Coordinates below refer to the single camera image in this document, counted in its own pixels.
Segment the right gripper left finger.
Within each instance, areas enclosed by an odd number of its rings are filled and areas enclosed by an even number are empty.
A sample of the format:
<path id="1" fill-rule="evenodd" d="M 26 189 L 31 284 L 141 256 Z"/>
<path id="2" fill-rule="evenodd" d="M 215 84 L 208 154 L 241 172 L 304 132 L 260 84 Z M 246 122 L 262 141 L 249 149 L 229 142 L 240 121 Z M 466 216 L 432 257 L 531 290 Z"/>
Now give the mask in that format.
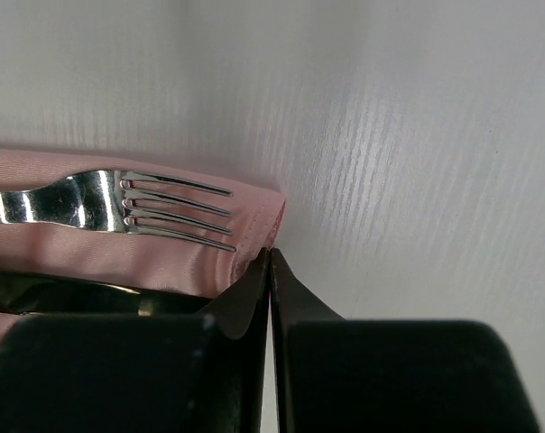
<path id="1" fill-rule="evenodd" d="M 260 430 L 268 264 L 264 248 L 239 280 L 202 309 L 214 317 L 215 327 L 199 383 L 201 432 Z"/>

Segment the metal fork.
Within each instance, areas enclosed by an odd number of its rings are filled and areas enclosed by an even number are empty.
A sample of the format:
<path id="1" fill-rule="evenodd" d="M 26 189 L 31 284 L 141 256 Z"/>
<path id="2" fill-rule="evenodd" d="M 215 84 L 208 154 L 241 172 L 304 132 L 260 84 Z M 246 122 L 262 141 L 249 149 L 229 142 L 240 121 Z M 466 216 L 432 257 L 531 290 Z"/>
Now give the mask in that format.
<path id="1" fill-rule="evenodd" d="M 233 245 L 201 235 L 160 226 L 152 221 L 192 226 L 230 236 L 232 232 L 211 222 L 166 210 L 142 207 L 140 201 L 182 206 L 210 215 L 230 218 L 221 207 L 134 184 L 148 182 L 194 189 L 231 197 L 233 192 L 179 177 L 133 170 L 88 170 L 70 174 L 49 185 L 16 191 L 0 191 L 0 224 L 52 224 L 99 233 L 155 235 L 201 244 L 234 253 Z"/>

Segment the pink satin napkin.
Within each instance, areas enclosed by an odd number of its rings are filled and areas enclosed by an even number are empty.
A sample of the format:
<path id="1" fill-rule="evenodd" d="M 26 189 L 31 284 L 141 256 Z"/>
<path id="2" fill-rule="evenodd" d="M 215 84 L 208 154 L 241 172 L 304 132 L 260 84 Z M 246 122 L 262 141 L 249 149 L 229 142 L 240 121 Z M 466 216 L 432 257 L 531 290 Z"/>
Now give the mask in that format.
<path id="1" fill-rule="evenodd" d="M 0 225 L 0 269 L 215 298 L 243 275 L 262 248 L 273 246 L 282 221 L 285 197 L 278 191 L 106 156 L 0 149 L 0 191 L 42 186 L 94 169 L 142 170 L 231 190 L 230 198 L 194 190 L 182 193 L 231 211 L 231 218 L 212 219 L 231 230 L 224 240 L 236 251 L 156 236 L 97 234 L 53 225 Z"/>

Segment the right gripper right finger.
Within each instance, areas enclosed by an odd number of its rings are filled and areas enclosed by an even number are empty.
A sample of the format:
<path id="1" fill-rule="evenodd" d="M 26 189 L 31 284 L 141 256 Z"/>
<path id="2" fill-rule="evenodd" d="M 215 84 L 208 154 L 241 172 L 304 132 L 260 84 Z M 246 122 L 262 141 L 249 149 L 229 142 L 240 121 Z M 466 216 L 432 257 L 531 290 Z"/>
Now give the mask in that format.
<path id="1" fill-rule="evenodd" d="M 278 248 L 273 248 L 270 256 L 270 306 L 278 427 L 280 432 L 289 432 L 292 428 L 289 328 L 301 321 L 344 318 L 298 280 Z"/>

